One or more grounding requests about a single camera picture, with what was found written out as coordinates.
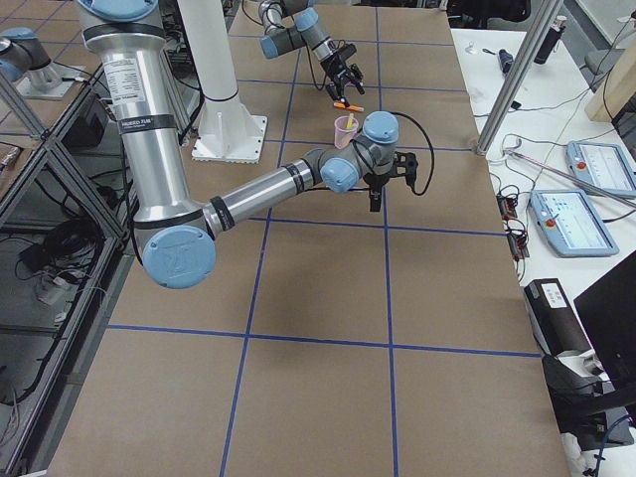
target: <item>white pillar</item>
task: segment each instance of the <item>white pillar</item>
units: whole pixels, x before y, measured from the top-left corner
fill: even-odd
[[[204,161],[258,162],[267,118],[240,102],[221,0],[178,0],[206,96],[192,156]]]

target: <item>pink cup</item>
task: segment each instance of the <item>pink cup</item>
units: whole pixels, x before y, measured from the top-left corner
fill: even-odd
[[[351,138],[354,137],[356,132],[358,131],[358,119],[354,117],[352,125],[349,129],[347,129],[347,122],[349,122],[349,116],[340,116],[338,119],[334,121],[334,127],[336,129],[336,134],[334,137],[334,146],[338,149],[344,149],[351,141]]]

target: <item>blue joint cap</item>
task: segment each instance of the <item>blue joint cap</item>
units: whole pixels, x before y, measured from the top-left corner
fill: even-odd
[[[14,82],[22,77],[22,72],[10,63],[0,60],[0,73],[2,73],[7,80]]]
[[[189,288],[202,282],[216,261],[212,238],[192,226],[164,229],[152,236],[143,249],[143,267],[166,288]]]
[[[378,144],[393,144],[399,138],[398,120],[390,112],[372,112],[362,125],[362,133]]]
[[[309,7],[298,14],[294,23],[296,24],[296,30],[299,32],[309,30],[318,23],[318,13]]]
[[[157,8],[159,0],[79,0],[78,3],[108,22],[136,22]]]
[[[342,157],[332,157],[320,168],[325,185],[336,194],[343,194],[360,180],[358,169]]]
[[[262,53],[268,60],[278,57],[278,49],[276,48],[276,44],[270,37],[260,37],[260,48],[262,49]]]
[[[27,27],[9,28],[0,33],[0,37],[6,37],[9,40],[37,40],[38,36]]]

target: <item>tablet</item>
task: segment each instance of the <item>tablet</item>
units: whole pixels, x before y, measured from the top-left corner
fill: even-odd
[[[618,246],[581,189],[533,191],[537,224],[559,256],[608,256]]]
[[[626,199],[636,198],[636,179],[619,146],[572,141],[567,144],[566,157],[581,181]]]

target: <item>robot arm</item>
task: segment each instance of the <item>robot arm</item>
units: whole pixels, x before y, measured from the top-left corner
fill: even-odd
[[[398,122],[379,111],[342,150],[312,150],[207,204],[193,201],[160,75],[165,40],[157,1],[127,1],[115,9],[106,0],[78,0],[84,42],[101,56],[128,154],[143,266],[157,283],[186,288],[201,282],[214,267],[215,237],[321,182],[344,193],[365,179],[373,204],[389,178],[402,175],[396,173]]]
[[[9,81],[17,81],[26,73],[31,85],[40,91],[62,83],[37,35],[28,28],[10,28],[0,33],[0,72]]]
[[[355,64],[347,65],[347,60],[356,53],[356,46],[348,43],[337,46],[323,27],[316,11],[311,8],[312,5],[313,0],[260,2],[258,15],[265,29],[265,35],[260,39],[262,51],[266,58],[271,59],[307,45],[331,80],[325,86],[331,98],[349,106],[345,96],[347,84],[355,86],[360,94],[365,93],[362,72]],[[294,26],[283,26],[282,19],[294,14],[298,14],[294,19]]]

